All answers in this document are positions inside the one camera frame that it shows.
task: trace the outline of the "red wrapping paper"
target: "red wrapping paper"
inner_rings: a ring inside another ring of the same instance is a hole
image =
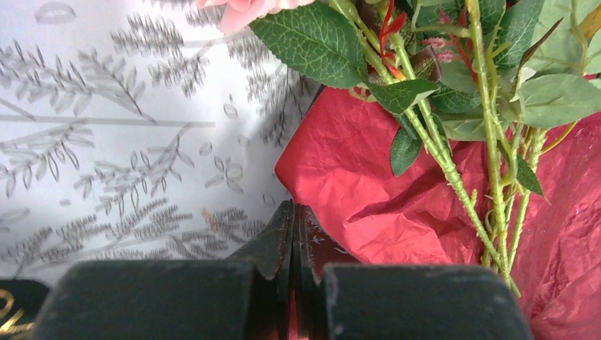
[[[422,151],[402,176],[397,122],[377,103],[325,89],[276,173],[340,244],[370,264],[474,264],[483,247],[442,171]],[[549,133],[557,138],[563,128]],[[601,339],[601,115],[541,157],[547,200],[532,195],[513,277],[537,339]],[[486,192],[485,145],[452,143],[468,192]],[[486,207],[480,204],[481,216]]]

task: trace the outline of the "white gift bag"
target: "white gift bag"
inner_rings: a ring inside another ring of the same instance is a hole
[[[318,85],[223,8],[0,0],[0,277],[231,254],[290,196],[274,174]]]

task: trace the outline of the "pink rose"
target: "pink rose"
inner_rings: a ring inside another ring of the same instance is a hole
[[[275,14],[282,9],[295,9],[311,4],[315,0],[196,0],[200,8],[228,4],[221,19],[219,29],[225,34],[242,30],[256,18],[268,13]]]

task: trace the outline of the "eucalyptus leaf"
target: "eucalyptus leaf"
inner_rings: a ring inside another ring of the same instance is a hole
[[[571,31],[572,12],[576,22],[580,23],[598,5],[598,0],[578,0],[573,9],[572,0],[546,0],[534,29],[532,42],[543,37],[557,20],[563,18],[563,21],[526,65],[540,74],[569,73],[576,68],[583,51]]]
[[[422,140],[414,140],[405,129],[399,129],[391,147],[391,166],[395,176],[402,175],[415,163],[422,149]]]
[[[405,110],[438,90],[435,83],[424,79],[385,86],[369,83],[368,88],[380,105],[395,117],[404,114]]]
[[[554,128],[601,111],[601,91],[572,74],[549,74],[524,82],[520,120],[535,128]]]
[[[462,113],[469,111],[482,103],[479,92],[464,93],[441,85],[440,91],[429,97],[430,103],[444,113]]]
[[[411,124],[411,122],[409,121],[409,118],[407,118],[406,114],[394,115],[394,117],[395,117],[396,121],[400,124],[400,126],[409,135],[409,137],[413,138],[414,140],[418,140],[420,138],[420,136],[417,133],[417,130],[415,129],[413,124]]]
[[[438,113],[438,116],[442,121],[446,136],[450,140],[464,142],[486,141],[482,106],[474,108],[466,113]],[[509,127],[509,123],[501,117],[499,117],[499,121],[501,122],[503,130],[506,130]]]
[[[284,64],[327,86],[353,87],[366,73],[355,28],[319,1],[268,14],[250,28]]]
[[[581,56],[576,36],[570,30],[557,30],[524,65],[540,74],[569,73],[578,67]]]
[[[588,82],[591,83],[597,89],[601,89],[601,79],[593,79],[589,80]]]
[[[585,72],[587,74],[601,73],[601,30],[597,31],[588,45],[586,62]]]
[[[464,62],[450,62],[441,64],[440,70],[442,77],[440,82],[450,89],[472,94],[478,91],[478,87],[473,82],[470,70]]]
[[[495,64],[499,69],[510,69],[519,64],[522,55],[530,47],[544,2],[545,0],[520,1],[505,12],[500,22],[498,43],[510,45],[495,57]]]
[[[537,175],[520,155],[517,155],[516,165],[517,173],[515,179],[517,179],[518,183],[531,192],[544,197],[543,188]]]

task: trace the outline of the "thorny stem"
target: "thorny stem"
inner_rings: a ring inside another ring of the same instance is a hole
[[[543,129],[536,129],[534,131],[534,136],[532,138],[532,149],[530,151],[530,157],[528,160],[528,165],[532,168],[534,173],[537,172],[537,167],[539,165],[539,158],[542,155],[543,145],[546,140],[546,131]],[[524,227],[524,220],[526,219],[526,211],[528,208],[528,202],[530,201],[530,191],[525,188],[522,188],[522,199],[519,202],[517,207],[517,217],[515,219],[515,226],[513,230],[513,237],[511,240],[511,249],[509,253],[509,263],[508,270],[511,272],[511,268],[513,267],[513,263],[515,261],[515,254],[517,253],[517,247],[519,245],[519,238],[522,236],[522,230]]]
[[[373,67],[380,77],[387,83],[392,84],[394,82],[393,77],[388,73],[386,66],[382,63],[380,57],[371,48],[367,40],[372,44],[373,48],[380,50],[380,42],[376,34],[365,25],[361,20],[359,13],[357,12],[354,4],[350,0],[330,0],[330,7],[340,12],[349,22],[354,23],[359,27],[357,29],[357,36],[359,37],[359,43],[361,49],[365,54],[365,60]]]
[[[385,1],[382,1],[380,3],[380,5],[378,5],[378,9],[381,14],[382,13],[386,14],[385,5],[386,5]],[[397,45],[398,50],[401,51],[401,54],[399,55],[399,57],[400,57],[401,64],[403,66],[403,71],[406,73],[408,79],[415,79],[415,72],[409,61],[409,56],[408,56],[407,51],[405,50],[405,44],[403,42],[403,39],[401,38],[400,35],[397,34],[397,35],[393,35],[391,37],[391,40],[392,40],[393,44]],[[470,219],[472,220],[472,223],[474,224],[474,227],[476,228],[476,232],[477,232],[478,236],[484,243],[484,246],[486,247],[486,249],[490,252],[490,255],[493,258],[493,260],[495,261],[495,263],[497,263],[499,265],[500,264],[499,253],[497,253],[493,243],[488,238],[488,234],[487,234],[486,230],[484,229],[482,221],[480,220],[478,213],[476,212],[476,209],[474,207],[474,202],[471,200],[469,194],[467,193],[464,183],[461,180],[459,173],[457,172],[455,163],[453,162],[453,160],[450,156],[450,150],[448,150],[445,147],[446,144],[442,143],[442,137],[440,136],[438,129],[436,129],[436,125],[432,118],[432,112],[430,110],[428,102],[425,99],[421,100],[420,102],[418,102],[418,106],[420,107],[420,110],[422,111],[422,114],[424,116],[424,119],[426,121],[426,124],[427,124],[429,130],[431,130],[430,133],[434,136],[434,140],[432,140],[432,138],[428,135],[428,131],[426,131],[426,129],[424,129],[424,127],[422,126],[422,123],[420,122],[420,119],[418,118],[417,114],[415,113],[415,111],[413,109],[409,108],[406,110],[405,114],[406,114],[407,118],[409,119],[411,124],[416,129],[417,134],[423,140],[427,151],[429,151],[429,153],[432,155],[434,160],[441,167],[447,181],[449,182],[449,184],[451,184],[451,186],[455,190],[457,196],[459,197],[459,200],[463,203],[463,205],[468,213],[468,216],[470,217]]]
[[[469,37],[469,30],[467,30],[463,27],[455,26],[455,25],[448,25],[448,24],[432,25],[432,26],[422,26],[422,27],[413,29],[413,32],[431,32],[431,31],[444,32],[444,33],[455,35],[460,38]]]
[[[377,4],[377,9],[380,14],[380,17],[382,19],[384,19],[384,17],[386,16],[386,10],[388,9],[388,2],[380,1]],[[400,65],[401,65],[401,67],[403,67],[403,71],[404,71],[407,79],[408,80],[416,79],[417,77],[415,76],[415,72],[413,70],[413,67],[411,66],[411,61],[409,60],[409,54],[405,50],[405,42],[403,41],[403,37],[401,37],[401,35],[399,33],[394,33],[391,35],[391,42],[393,43],[395,51],[398,54],[397,57],[399,58]],[[438,133],[436,123],[434,122],[434,119],[432,118],[432,111],[430,110],[430,105],[429,105],[428,101],[426,99],[422,99],[421,101],[418,101],[417,107],[420,108],[420,111],[422,112],[422,116],[424,117],[426,126],[429,130],[429,133],[431,136],[433,136],[434,143],[436,144],[436,147],[438,148],[438,150],[442,153],[444,160],[446,162],[452,163],[453,161],[452,161],[450,155],[448,157],[446,157],[446,153],[444,152],[444,150],[446,149],[446,143],[442,142],[442,137]]]
[[[507,230],[505,230],[505,201],[503,200],[502,187],[500,185],[500,159],[497,150],[497,141],[499,136],[495,129],[495,98],[491,98],[488,80],[489,72],[486,54],[484,50],[484,38],[482,34],[480,4],[478,0],[466,0],[466,7],[470,18],[470,34],[474,48],[474,71],[478,77],[478,89],[482,97],[484,128],[486,132],[486,147],[488,149],[488,180],[490,191],[493,197],[494,221],[502,228],[499,233],[498,253],[500,263],[498,263],[501,276],[508,285],[511,285],[510,274],[507,267]]]

